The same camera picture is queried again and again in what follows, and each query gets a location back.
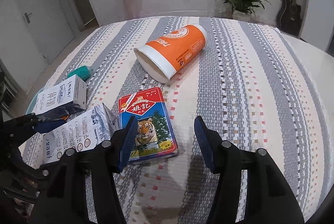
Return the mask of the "white blue milk carton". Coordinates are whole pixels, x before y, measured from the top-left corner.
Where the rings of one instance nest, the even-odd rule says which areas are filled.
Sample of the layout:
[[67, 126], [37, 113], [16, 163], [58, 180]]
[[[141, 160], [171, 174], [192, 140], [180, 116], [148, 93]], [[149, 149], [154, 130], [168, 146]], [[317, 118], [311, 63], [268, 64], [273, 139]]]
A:
[[69, 148], [77, 152], [93, 149], [109, 140], [119, 130], [118, 118], [104, 104], [99, 104], [62, 126], [43, 135], [42, 163], [58, 161]]

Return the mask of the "red blue card box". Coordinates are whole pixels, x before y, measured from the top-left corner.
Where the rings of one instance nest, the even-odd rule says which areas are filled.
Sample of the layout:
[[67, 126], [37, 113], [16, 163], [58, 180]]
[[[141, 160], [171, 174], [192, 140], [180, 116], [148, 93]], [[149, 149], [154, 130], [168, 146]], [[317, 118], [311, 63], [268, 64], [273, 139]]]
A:
[[130, 163], [138, 165], [178, 155], [178, 144], [159, 87], [121, 97], [118, 100], [118, 111], [122, 128], [132, 116], [137, 119], [137, 134]]

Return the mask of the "orange paper cup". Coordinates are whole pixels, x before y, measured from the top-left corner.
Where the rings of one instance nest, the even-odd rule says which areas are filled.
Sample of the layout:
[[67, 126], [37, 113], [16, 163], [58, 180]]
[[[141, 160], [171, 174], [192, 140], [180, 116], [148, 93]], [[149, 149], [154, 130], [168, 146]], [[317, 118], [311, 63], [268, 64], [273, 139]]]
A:
[[189, 24], [135, 48], [134, 53], [154, 80], [167, 83], [202, 51], [207, 41], [201, 25]]

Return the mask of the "light blue trash basket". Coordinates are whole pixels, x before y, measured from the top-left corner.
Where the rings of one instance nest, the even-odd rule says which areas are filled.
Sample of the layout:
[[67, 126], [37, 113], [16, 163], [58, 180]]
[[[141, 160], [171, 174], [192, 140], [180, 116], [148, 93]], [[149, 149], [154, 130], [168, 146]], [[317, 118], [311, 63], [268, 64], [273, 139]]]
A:
[[33, 108], [34, 106], [36, 105], [36, 101], [37, 101], [37, 97], [38, 97], [38, 94], [40, 92], [42, 92], [44, 89], [41, 88], [33, 97], [33, 99], [31, 100], [31, 102], [29, 103], [28, 107], [27, 107], [27, 110], [26, 110], [26, 114], [30, 114], [33, 112]]

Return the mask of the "teal small pouch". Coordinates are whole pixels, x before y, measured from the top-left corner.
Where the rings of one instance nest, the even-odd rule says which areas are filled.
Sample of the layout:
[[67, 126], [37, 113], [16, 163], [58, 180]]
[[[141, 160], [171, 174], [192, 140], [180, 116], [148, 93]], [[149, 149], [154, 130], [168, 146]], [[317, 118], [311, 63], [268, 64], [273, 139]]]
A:
[[92, 76], [92, 72], [93, 70], [89, 66], [80, 66], [76, 68], [75, 70], [72, 70], [71, 72], [69, 72], [67, 74], [67, 78], [77, 75], [83, 81], [86, 81]]

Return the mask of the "white door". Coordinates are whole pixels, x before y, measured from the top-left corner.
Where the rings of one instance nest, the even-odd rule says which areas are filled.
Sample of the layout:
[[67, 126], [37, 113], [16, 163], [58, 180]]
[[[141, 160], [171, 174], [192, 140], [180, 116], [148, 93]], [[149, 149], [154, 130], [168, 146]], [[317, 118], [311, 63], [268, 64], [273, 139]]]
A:
[[16, 0], [24, 25], [37, 50], [52, 63], [75, 34], [59, 0]]

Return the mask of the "striped woven rug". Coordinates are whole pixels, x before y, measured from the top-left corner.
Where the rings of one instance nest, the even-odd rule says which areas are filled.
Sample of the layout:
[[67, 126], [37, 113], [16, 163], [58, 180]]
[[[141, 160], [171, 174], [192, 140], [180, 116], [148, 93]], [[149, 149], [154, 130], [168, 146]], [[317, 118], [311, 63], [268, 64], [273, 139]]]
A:
[[88, 106], [113, 113], [125, 95], [158, 86], [134, 49], [188, 24], [207, 32], [204, 49], [161, 84], [179, 153], [115, 176], [128, 223], [205, 223], [219, 177], [205, 167], [194, 134], [208, 128], [246, 151], [268, 150], [305, 220], [333, 185], [333, 58], [260, 24], [209, 17], [161, 16], [99, 27], [60, 64], [45, 88], [89, 66]]

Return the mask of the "black acoustic guitar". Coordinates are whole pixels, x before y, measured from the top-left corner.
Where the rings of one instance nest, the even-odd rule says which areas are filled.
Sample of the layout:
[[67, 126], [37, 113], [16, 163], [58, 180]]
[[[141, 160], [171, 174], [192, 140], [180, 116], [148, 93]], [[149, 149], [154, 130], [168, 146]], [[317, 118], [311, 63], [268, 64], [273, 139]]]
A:
[[276, 25], [281, 31], [298, 37], [301, 30], [301, 6], [297, 0], [282, 0], [276, 17]]

